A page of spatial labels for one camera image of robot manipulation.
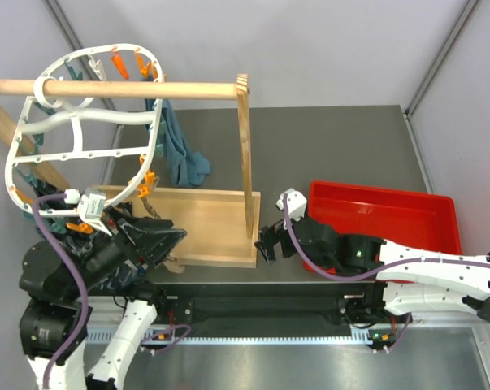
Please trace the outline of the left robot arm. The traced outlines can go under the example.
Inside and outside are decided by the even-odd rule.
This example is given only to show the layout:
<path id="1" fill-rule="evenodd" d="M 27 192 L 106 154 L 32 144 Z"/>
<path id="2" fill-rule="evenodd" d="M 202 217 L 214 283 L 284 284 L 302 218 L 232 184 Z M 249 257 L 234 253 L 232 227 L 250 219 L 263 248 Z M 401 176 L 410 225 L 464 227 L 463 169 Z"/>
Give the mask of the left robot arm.
<path id="1" fill-rule="evenodd" d="M 89 293 L 118 275 L 125 263 L 156 267 L 186 237 L 166 219 L 109 212 L 111 233 L 76 257 L 54 235 L 24 256 L 20 288 L 30 302 L 20 319 L 24 356 L 40 389 L 121 389 L 133 358 L 152 340 L 148 330 L 169 311 L 161 288 L 133 276 L 117 283 L 127 297 L 122 319 L 101 357 L 85 369 Z"/>

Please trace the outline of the brown argyle sock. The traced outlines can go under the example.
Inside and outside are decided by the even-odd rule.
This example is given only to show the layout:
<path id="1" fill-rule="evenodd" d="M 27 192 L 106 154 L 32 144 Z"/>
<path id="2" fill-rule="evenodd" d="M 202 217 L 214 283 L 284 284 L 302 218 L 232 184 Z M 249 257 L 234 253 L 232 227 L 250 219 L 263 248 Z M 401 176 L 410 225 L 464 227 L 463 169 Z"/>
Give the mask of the brown argyle sock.
<path id="1" fill-rule="evenodd" d="M 150 204 L 148 196 L 144 196 L 140 198 L 142 205 L 144 206 L 145 211 L 153 218 L 153 219 L 161 219 L 162 217 L 156 211 L 156 209 Z"/>
<path id="2" fill-rule="evenodd" d="M 171 273 L 181 274 L 185 271 L 184 264 L 176 257 L 167 256 L 166 259 L 163 261 L 163 265 Z"/>

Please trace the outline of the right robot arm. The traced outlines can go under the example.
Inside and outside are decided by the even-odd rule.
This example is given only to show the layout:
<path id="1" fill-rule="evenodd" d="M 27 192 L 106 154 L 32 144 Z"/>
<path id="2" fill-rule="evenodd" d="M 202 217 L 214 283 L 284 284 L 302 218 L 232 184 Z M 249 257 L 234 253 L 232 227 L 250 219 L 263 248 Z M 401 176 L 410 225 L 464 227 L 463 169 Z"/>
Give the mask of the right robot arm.
<path id="1" fill-rule="evenodd" d="M 464 312 L 490 322 L 490 252 L 441 253 L 365 234 L 339 233 L 310 217 L 263 227 L 254 243 L 268 263 L 275 249 L 297 254 L 312 270 L 336 282 L 368 282 L 356 299 L 376 322 L 415 312 Z"/>

